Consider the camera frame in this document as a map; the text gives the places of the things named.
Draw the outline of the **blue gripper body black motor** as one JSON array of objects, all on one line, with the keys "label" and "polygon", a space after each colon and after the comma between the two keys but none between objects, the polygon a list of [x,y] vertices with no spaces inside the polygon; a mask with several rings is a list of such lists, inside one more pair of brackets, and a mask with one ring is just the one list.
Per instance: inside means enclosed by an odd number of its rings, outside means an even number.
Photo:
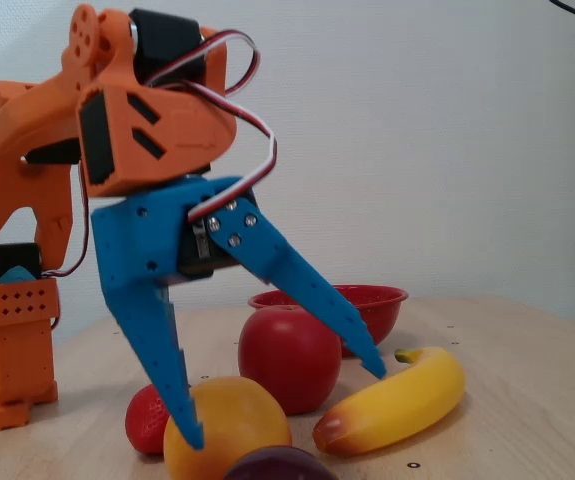
[{"label": "blue gripper body black motor", "polygon": [[96,258],[104,291],[142,281],[172,285],[208,278],[238,264],[209,237],[199,220],[187,222],[195,205],[238,181],[189,176],[141,192],[92,213]]}]

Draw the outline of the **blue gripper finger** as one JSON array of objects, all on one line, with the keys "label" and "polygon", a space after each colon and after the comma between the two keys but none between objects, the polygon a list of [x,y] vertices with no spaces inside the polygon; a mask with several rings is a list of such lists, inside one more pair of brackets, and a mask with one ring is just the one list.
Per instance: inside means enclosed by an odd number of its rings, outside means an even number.
[{"label": "blue gripper finger", "polygon": [[387,370],[358,310],[295,250],[250,201],[206,217],[211,239],[261,281],[273,285],[338,335],[378,379]]},{"label": "blue gripper finger", "polygon": [[202,423],[190,394],[168,286],[151,279],[121,281],[103,277],[105,303],[186,443],[205,445]]}]

